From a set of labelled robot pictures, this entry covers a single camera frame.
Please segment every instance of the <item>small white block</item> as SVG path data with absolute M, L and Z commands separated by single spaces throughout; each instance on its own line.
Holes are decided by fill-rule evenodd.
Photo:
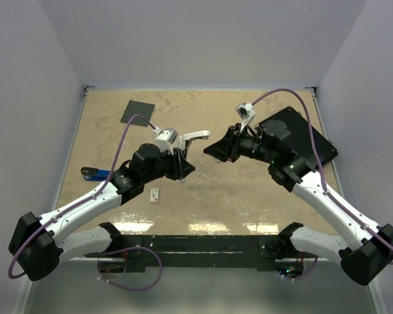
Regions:
M 159 202 L 159 190 L 158 188 L 150 189 L 150 203 L 158 203 Z

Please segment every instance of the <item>floor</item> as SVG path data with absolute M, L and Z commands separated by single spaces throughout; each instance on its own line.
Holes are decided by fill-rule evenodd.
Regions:
M 107 275 L 143 287 L 145 273 Z M 95 260 L 71 260 L 32 284 L 25 314 L 375 314 L 369 287 L 357 285 L 341 267 L 321 261 L 301 281 L 277 273 L 236 268 L 164 268 L 161 280 L 144 292 L 128 292 L 96 280 Z
M 202 149 L 221 139 L 240 118 L 234 108 L 253 101 L 265 91 L 257 90 L 94 90 L 90 91 L 69 159 L 58 207 L 87 193 L 97 185 L 83 179 L 84 166 L 109 169 L 119 137 L 125 127 L 121 116 L 129 100 L 154 103 L 151 122 L 160 128 L 174 128 L 179 134 L 210 130 L 209 140 L 193 143 L 188 161 L 196 171 L 184 185 L 159 179 L 148 184 L 144 193 L 122 207 L 106 212 L 81 230 L 101 222 L 112 222 L 125 234 L 276 234 L 291 222 L 330 234 L 335 230 L 309 205 L 278 186 L 269 177 L 267 164 L 247 158 L 235 164 L 217 164 Z M 308 91 L 299 92 L 321 130 Z M 291 105 L 303 112 L 298 100 L 280 92 L 256 105 L 252 125 Z M 143 143 L 154 143 L 150 128 L 132 126 L 127 133 L 118 166 L 130 159 Z M 330 165 L 328 183 L 337 188 Z M 149 202 L 150 188 L 159 188 L 159 203 Z

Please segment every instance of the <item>white bracket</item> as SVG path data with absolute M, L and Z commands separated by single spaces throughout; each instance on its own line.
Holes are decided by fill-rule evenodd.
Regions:
M 162 129 L 160 129 L 158 126 L 155 126 L 155 128 L 152 129 L 152 131 L 154 133 L 156 133 L 156 135 L 159 135 L 160 133 L 162 133 Z
M 186 133 L 179 137 L 179 149 L 182 151 L 183 156 L 186 158 L 188 149 L 195 139 L 208 139 L 211 136 L 211 131 L 202 130 L 192 133 Z M 181 184 L 185 184 L 186 179 L 181 180 Z
M 161 151 L 168 151 L 173 154 L 173 143 L 178 137 L 178 132 L 175 129 L 165 129 L 156 137 L 157 146 Z
M 252 120 L 255 118 L 256 112 L 255 109 L 253 109 L 253 105 L 251 103 L 241 103 L 236 107 L 236 112 L 243 120 L 242 127 L 240 129 L 241 132 L 252 122 Z

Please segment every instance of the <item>cable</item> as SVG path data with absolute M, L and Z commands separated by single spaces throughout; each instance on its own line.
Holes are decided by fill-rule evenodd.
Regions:
M 258 134 L 256 134 L 255 131 L 250 126 L 245 126 L 244 128 L 249 130 L 249 132 L 252 134 L 252 136 L 254 138 L 256 138 L 258 141 L 261 140 L 261 138 L 258 136 Z
M 310 142 L 312 145 L 312 150 L 313 150 L 313 154 L 314 154 L 314 158 L 316 159 L 316 162 L 318 164 L 319 167 L 319 173 L 320 173 L 320 180 L 322 183 L 322 188 L 324 192 L 328 191 L 328 188 L 326 187 L 326 178 L 325 178 L 325 173 L 323 170 L 323 166 L 322 163 L 320 161 L 319 155 L 317 153 L 316 150 L 316 143 L 314 142 L 314 137 L 313 137 L 313 127 L 312 127 L 312 123 L 310 121 L 310 115 L 309 115 L 309 111 L 307 110 L 307 106 L 305 104 L 305 102 L 303 101 L 303 99 L 301 98 L 301 96 L 299 94 L 297 94 L 296 92 L 294 92 L 293 90 L 290 90 L 289 88 L 277 88 L 275 90 L 271 90 L 270 92 L 267 92 L 266 94 L 263 94 L 261 97 L 257 98 L 252 105 L 254 106 L 256 103 L 260 102 L 263 98 L 273 94 L 273 93 L 277 93 L 277 92 L 289 92 L 291 94 L 293 94 L 301 103 L 301 105 L 304 108 L 304 111 L 306 113 L 306 118 L 307 118 L 307 124 L 309 125 L 309 135 L 310 135 Z M 367 224 L 365 224 L 361 219 L 359 219 L 357 216 L 355 216 L 349 209 L 347 209 L 340 201 L 338 201 L 335 196 L 332 195 L 332 193 L 327 193 L 327 195 L 329 196 L 329 198 L 340 208 L 342 209 L 342 211 L 344 213 L 346 213 L 350 218 L 354 219 L 364 230 L 367 230 L 373 237 L 375 237 L 376 239 L 378 239 L 385 247 L 387 247 L 389 250 L 391 250 L 393 252 L 393 246 L 391 244 L 389 244 L 389 242 L 387 242 L 386 240 L 384 240 L 379 234 L 377 234 L 376 232 L 374 232 Z
M 55 218 L 51 218 L 50 220 L 48 220 L 46 223 L 44 223 L 41 227 L 39 227 L 38 229 L 36 229 L 35 232 L 33 232 L 31 234 L 31 236 L 29 236 L 26 241 L 20 246 L 20 248 L 17 250 L 16 254 L 13 256 L 11 262 L 10 262 L 10 266 L 9 269 L 7 270 L 7 275 L 10 279 L 17 279 L 17 278 L 21 278 L 23 275 L 25 275 L 25 272 L 19 273 L 18 275 L 13 275 L 13 267 L 16 263 L 16 261 L 18 260 L 18 258 L 20 257 L 20 255 L 22 254 L 22 252 L 24 251 L 24 249 L 26 249 L 26 247 L 32 242 L 33 239 L 35 239 L 43 230 L 45 230 L 50 224 L 52 224 L 53 222 L 56 222 L 59 218 L 61 218 L 62 216 L 64 216 L 66 213 L 72 211 L 74 208 L 86 203 L 87 201 L 93 200 L 94 198 L 96 198 L 97 195 L 101 194 L 102 191 L 104 190 L 104 188 L 108 185 L 108 183 L 110 182 L 110 180 L 112 179 L 112 175 L 113 175 L 113 171 L 115 169 L 115 166 L 117 164 L 117 160 L 119 157 L 119 152 L 121 151 L 122 148 L 122 144 L 124 143 L 124 139 L 125 139 L 125 135 L 126 132 L 128 131 L 128 129 L 130 128 L 131 124 L 133 123 L 133 121 L 137 118 L 141 118 L 144 121 L 146 121 L 148 123 L 148 125 L 154 130 L 156 127 L 154 125 L 152 125 L 152 123 L 150 123 L 149 121 L 147 121 L 146 118 L 144 118 L 142 115 L 140 114 L 135 114 L 134 116 L 132 116 L 130 118 L 130 120 L 128 121 L 128 123 L 125 125 L 125 129 L 124 132 L 121 135 L 121 140 L 119 141 L 118 144 L 118 148 L 117 151 L 115 152 L 115 156 L 113 158 L 113 162 L 112 162 L 112 166 L 111 166 L 111 171 L 109 172 L 109 175 L 107 176 L 104 184 L 100 187 L 100 189 L 93 195 L 93 196 L 88 196 L 87 198 L 83 198 L 82 200 L 78 201 L 77 203 L 74 203 L 73 205 L 67 207 L 66 209 L 64 209 L 63 211 L 61 211 L 60 213 L 58 213 Z
M 305 271 L 302 275 L 300 275 L 300 276 L 298 276 L 298 277 L 296 277 L 296 278 L 289 278 L 289 277 L 285 277 L 284 275 L 281 275 L 281 278 L 283 278 L 283 279 L 285 279 L 285 280 L 289 280 L 289 281 L 298 281 L 298 280 L 302 280 L 303 278 L 307 277 L 307 276 L 309 275 L 309 273 L 312 272 L 312 270 L 314 269 L 314 267 L 315 267 L 316 264 L 317 264 L 317 260 L 318 260 L 318 257 L 316 257 L 316 258 L 314 259 L 314 262 L 313 262 L 312 266 L 310 266 L 310 268 L 309 268 L 307 271 Z
M 133 287 L 124 286 L 124 285 L 122 285 L 120 283 L 116 283 L 116 282 L 114 282 L 112 280 L 109 280 L 109 279 L 105 278 L 102 275 L 102 273 L 100 272 L 99 266 L 98 266 L 98 274 L 99 274 L 98 279 L 102 278 L 106 283 L 109 283 L 109 284 L 111 284 L 113 286 L 116 286 L 118 288 L 121 288 L 121 289 L 124 289 L 124 290 L 128 290 L 128 291 L 139 292 L 139 291 L 146 291 L 146 290 L 149 290 L 150 288 L 153 288 L 158 283 L 158 281 L 160 280 L 160 277 L 162 276 L 162 271 L 163 271 L 162 261 L 160 260 L 160 257 L 158 257 L 157 254 L 154 251 L 152 251 L 151 249 L 148 249 L 147 247 L 127 247 L 126 249 L 113 251 L 113 252 L 105 252 L 105 253 L 102 253 L 102 254 L 104 254 L 104 255 L 112 255 L 112 254 L 119 254 L 119 253 L 123 253 L 123 252 L 132 251 L 132 250 L 145 250 L 145 251 L 151 253 L 156 258 L 157 262 L 159 263 L 159 274 L 157 275 L 156 279 L 150 285 L 148 285 L 146 287 L 143 287 L 143 288 L 133 288 Z

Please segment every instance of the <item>white wall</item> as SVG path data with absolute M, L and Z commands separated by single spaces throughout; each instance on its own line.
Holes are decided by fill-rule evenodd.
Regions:
M 368 0 L 318 89 L 346 197 L 393 224 L 393 0 Z M 381 282 L 393 313 L 393 266 Z
M 81 106 L 81 85 L 38 0 L 0 0 L 0 313 L 18 218 L 48 211 Z
M 41 0 L 100 87 L 317 86 L 365 0 Z

